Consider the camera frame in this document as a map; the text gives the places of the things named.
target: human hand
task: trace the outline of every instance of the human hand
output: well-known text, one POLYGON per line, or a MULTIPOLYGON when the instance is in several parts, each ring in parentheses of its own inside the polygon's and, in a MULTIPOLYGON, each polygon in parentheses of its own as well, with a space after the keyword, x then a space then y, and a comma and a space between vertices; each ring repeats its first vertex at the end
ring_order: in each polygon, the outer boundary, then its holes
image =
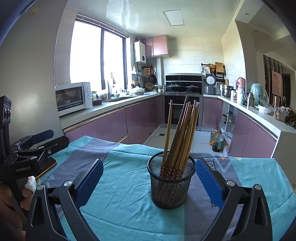
MULTIPOLYGON (((24 199, 21 201, 20 206, 25 210, 29 210, 32 201, 33 192, 27 188, 22 191, 24 199)), ((0 216, 6 222, 11 232, 15 235, 17 240, 25 240, 25 232, 22 230, 22 222, 20 217, 15 211, 7 207, 11 206, 9 198, 12 196, 11 190, 8 186, 0 183, 0 216)))

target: cutting board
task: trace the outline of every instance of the cutting board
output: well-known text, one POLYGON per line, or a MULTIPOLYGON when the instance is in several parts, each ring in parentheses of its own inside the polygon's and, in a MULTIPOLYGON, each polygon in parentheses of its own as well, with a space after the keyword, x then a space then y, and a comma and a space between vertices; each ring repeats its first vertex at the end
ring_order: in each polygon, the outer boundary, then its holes
POLYGON ((224 73, 223 63, 216 62, 215 65, 216 65, 216 72, 224 73))

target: recessed ceiling light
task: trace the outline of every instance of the recessed ceiling light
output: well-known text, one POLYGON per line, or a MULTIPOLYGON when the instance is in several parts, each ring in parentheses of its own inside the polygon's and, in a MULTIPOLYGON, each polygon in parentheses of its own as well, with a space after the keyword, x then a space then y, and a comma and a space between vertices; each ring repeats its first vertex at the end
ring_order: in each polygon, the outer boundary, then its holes
POLYGON ((171 26, 185 25, 180 9, 164 11, 163 13, 171 26))

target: mesh pen holder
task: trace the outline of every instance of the mesh pen holder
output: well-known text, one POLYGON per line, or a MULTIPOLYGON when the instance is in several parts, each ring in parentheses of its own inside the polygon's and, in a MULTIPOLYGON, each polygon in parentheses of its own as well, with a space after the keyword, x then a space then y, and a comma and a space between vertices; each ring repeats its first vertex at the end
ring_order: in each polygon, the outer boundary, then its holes
POLYGON ((160 208, 177 208, 186 200, 191 177, 195 173, 195 161, 189 156, 182 178, 165 179, 160 177, 162 159, 163 152, 159 152, 147 163, 151 182, 151 199, 160 208))

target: painting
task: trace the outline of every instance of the painting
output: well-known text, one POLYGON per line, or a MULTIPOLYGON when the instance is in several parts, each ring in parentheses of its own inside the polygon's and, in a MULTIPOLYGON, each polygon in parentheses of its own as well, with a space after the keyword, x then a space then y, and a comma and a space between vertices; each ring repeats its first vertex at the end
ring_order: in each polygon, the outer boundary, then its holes
POLYGON ((272 74, 272 93, 277 96, 281 96, 282 78, 281 74, 271 71, 272 74))

